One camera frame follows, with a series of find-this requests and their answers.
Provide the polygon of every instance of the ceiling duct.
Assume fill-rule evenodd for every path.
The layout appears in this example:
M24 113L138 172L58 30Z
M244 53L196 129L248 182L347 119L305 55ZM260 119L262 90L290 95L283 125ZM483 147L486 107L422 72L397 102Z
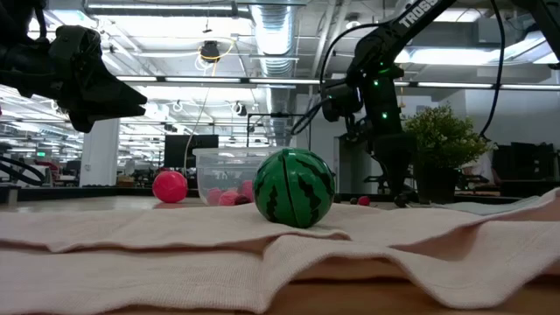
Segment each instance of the ceiling duct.
M255 21L255 39L259 53L271 55L273 59L260 59L264 77L289 78L294 74L293 59L278 58L292 55L294 51L297 7L289 5L251 5ZM287 88L267 88L267 107L270 113L293 113L293 94ZM271 132L276 145L290 144L286 131L287 121L271 118Z
M203 17L203 18L246 18L251 13L246 5L232 2L221 4L155 3L134 0L85 0L83 10L91 15L142 16L142 17Z

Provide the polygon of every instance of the computer monitor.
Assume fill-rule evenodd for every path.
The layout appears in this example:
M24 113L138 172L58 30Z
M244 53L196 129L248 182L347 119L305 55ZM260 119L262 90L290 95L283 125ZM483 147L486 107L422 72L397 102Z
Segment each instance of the computer monitor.
M164 167L185 166L185 150L188 141L188 135L165 136ZM192 136L192 140L186 154L186 167L196 167L193 149L211 149L217 148L218 145L218 135Z

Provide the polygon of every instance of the beige cloth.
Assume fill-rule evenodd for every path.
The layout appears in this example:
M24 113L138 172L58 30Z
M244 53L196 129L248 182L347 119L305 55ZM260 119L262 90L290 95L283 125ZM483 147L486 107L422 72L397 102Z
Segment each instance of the beige cloth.
M499 305L560 274L560 190L481 217L334 205L315 227L254 205L146 212L0 213L0 314L130 305L262 313L287 283L407 278L442 305Z

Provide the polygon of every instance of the watermelon ball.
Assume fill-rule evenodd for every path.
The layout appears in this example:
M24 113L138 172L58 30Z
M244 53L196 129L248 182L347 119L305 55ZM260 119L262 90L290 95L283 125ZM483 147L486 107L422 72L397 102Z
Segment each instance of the watermelon ball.
M220 203L221 189L211 188L206 195L206 202L209 206L218 206Z
M358 199L358 205L360 205L360 206L369 207L369 203L370 203L370 202L371 202L371 201L369 201L369 197L368 197L368 196L361 196L361 197Z
M250 200L250 202L253 202L253 181L252 180L243 181L239 193L245 195L245 197L247 197Z
M239 205L245 205L248 203L251 203L251 200L249 199L249 197L240 194L239 196L237 196L237 198L235 198L235 205L239 206Z
M303 149L285 148L269 156L253 180L256 207L268 221L309 228L331 208L334 179L326 163Z
M220 200L218 201L218 204L220 206L235 206L235 199L237 197L239 197L239 193L235 191L224 192L220 196Z
M180 202L186 197L186 179L178 171L162 171L154 180L151 191L165 203Z

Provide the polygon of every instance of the green ball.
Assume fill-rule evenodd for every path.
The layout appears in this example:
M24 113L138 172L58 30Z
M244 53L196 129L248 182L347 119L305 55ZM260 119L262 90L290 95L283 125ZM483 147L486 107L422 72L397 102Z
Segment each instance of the green ball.
M334 179L315 153L282 149L264 160L253 181L259 212L268 220L294 228L308 228L331 208Z

